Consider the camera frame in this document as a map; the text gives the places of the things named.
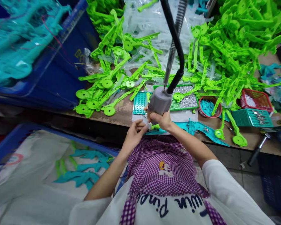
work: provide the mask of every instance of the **floor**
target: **floor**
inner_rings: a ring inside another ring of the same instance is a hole
[[[223,163],[228,169],[234,179],[248,192],[248,194],[259,205],[263,212],[270,216],[277,216],[281,213],[277,212],[274,208],[269,206],[263,198],[263,189],[261,179],[259,176],[258,163],[249,167],[244,163],[245,168],[241,167],[241,163],[247,161],[251,155],[251,152],[242,151],[238,149],[231,149],[217,145],[209,145],[208,148],[215,154],[215,156]],[[197,162],[195,162],[197,175],[196,180],[203,187],[206,187],[202,170]]]

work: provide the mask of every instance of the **apron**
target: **apron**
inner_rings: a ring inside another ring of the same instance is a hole
[[[196,168],[192,156],[171,135],[156,139],[144,136],[128,162],[127,178],[134,178],[120,219],[121,225],[134,224],[136,201],[140,194],[160,197],[197,194],[202,198],[210,197],[195,180]],[[213,225],[226,224],[210,203],[203,202]]]

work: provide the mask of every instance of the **person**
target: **person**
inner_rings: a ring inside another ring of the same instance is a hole
[[[274,225],[213,152],[171,121],[170,112],[147,116],[171,135],[143,136],[148,126],[134,121],[116,159],[72,209],[70,225]],[[208,191],[195,180],[193,157]],[[127,182],[111,198],[127,160]]]

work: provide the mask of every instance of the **white t-shirt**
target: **white t-shirt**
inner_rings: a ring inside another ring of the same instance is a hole
[[[274,225],[248,193],[233,179],[218,160],[204,163],[203,175],[208,201],[222,216],[227,225]],[[133,177],[110,197],[77,204],[69,219],[70,225],[118,225]],[[179,197],[141,195],[136,206],[135,225],[140,224],[212,224],[199,196],[187,194]]]

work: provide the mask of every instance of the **red plastic basket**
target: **red plastic basket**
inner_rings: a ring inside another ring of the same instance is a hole
[[[250,106],[247,103],[246,95],[253,99],[255,106]],[[243,89],[243,94],[240,99],[241,108],[253,108],[253,109],[260,109],[266,110],[268,112],[273,111],[273,107],[269,100],[269,97],[264,92],[254,91],[251,89]]]
[[[202,96],[201,98],[200,98],[200,100],[199,100],[199,108],[198,108],[198,111],[199,111],[199,113],[202,115],[202,116],[204,116],[204,117],[208,117],[208,118],[217,118],[217,117],[219,117],[220,116],[220,114],[222,113],[222,105],[221,105],[221,103],[218,105],[218,107],[216,108],[216,111],[215,111],[215,114],[214,114],[214,116],[207,116],[204,112],[203,112],[203,110],[201,109],[201,100],[202,99],[207,99],[207,100],[209,100],[209,101],[211,101],[213,104],[215,104],[216,103],[216,101],[217,101],[217,98],[215,98],[215,97],[213,97],[213,96]]]

